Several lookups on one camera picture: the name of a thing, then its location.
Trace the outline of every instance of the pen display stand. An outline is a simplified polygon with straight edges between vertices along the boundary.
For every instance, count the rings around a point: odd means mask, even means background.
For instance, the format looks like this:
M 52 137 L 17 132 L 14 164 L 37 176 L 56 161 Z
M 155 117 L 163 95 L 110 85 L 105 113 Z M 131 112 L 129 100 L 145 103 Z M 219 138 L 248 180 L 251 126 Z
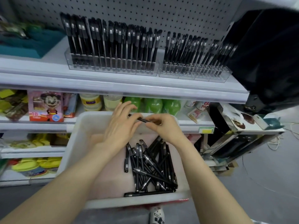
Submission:
M 71 54 L 69 49 L 65 58 L 70 70 L 157 76 L 159 68 L 158 62 Z
M 207 82 L 224 83 L 232 71 L 226 67 L 195 64 L 192 66 L 180 64 L 162 64 L 159 68 L 159 76 L 165 78 L 189 79 Z

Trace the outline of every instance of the pegboard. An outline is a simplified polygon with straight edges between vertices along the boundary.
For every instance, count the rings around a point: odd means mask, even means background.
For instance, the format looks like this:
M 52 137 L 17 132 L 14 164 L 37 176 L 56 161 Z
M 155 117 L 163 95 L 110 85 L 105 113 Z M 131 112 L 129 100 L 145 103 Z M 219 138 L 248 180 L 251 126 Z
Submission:
M 60 12 L 222 40 L 242 0 L 11 0 L 21 20 L 62 27 Z

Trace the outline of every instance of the hand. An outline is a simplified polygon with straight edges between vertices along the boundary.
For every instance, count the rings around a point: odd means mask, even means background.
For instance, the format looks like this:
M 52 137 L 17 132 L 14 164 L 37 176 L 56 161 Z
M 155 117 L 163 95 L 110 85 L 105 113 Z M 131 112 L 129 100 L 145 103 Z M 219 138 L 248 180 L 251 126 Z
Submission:
M 175 118 L 170 114 L 153 114 L 145 119 L 151 121 L 145 124 L 147 128 L 157 132 L 165 141 L 174 146 L 186 138 Z
M 116 155 L 132 138 L 137 127 L 142 122 L 137 121 L 137 118 L 142 117 L 140 113 L 134 113 L 132 116 L 128 114 L 132 109 L 137 109 L 135 105 L 131 105 L 131 101 L 119 103 L 115 108 L 108 127 L 105 130 L 103 143 L 109 148 L 113 148 Z

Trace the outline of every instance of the toy box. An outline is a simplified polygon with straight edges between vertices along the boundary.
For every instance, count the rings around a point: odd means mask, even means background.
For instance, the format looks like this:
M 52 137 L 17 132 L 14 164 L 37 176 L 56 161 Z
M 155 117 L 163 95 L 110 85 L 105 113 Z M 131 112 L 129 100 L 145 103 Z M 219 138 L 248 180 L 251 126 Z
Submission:
M 60 92 L 27 91 L 30 121 L 63 122 L 63 95 Z

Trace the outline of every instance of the white sneaker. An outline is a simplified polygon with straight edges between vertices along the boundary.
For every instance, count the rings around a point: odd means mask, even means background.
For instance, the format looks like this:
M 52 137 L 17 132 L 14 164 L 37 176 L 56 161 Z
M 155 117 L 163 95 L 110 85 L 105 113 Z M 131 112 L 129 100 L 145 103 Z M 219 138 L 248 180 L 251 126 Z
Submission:
M 150 224 L 165 224 L 163 209 L 160 207 L 152 208 L 150 211 Z

